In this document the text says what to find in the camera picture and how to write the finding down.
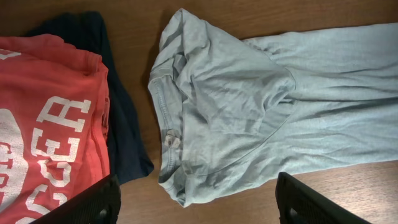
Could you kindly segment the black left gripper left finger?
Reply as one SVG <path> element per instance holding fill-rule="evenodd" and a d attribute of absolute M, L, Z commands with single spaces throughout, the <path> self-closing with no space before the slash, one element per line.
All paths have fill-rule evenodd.
<path fill-rule="evenodd" d="M 108 175 L 32 224 L 116 224 L 121 191 L 116 175 Z"/>

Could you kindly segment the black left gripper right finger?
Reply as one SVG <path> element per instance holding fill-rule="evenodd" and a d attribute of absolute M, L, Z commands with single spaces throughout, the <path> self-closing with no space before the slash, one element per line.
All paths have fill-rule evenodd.
<path fill-rule="evenodd" d="M 280 224 L 370 224 L 286 172 L 277 178 Z"/>

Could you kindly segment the light blue t-shirt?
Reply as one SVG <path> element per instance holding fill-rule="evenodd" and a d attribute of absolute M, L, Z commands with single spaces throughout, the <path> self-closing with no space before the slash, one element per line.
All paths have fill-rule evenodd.
<path fill-rule="evenodd" d="M 239 40 L 180 9 L 150 71 L 158 183 L 181 206 L 397 159 L 397 24 Z"/>

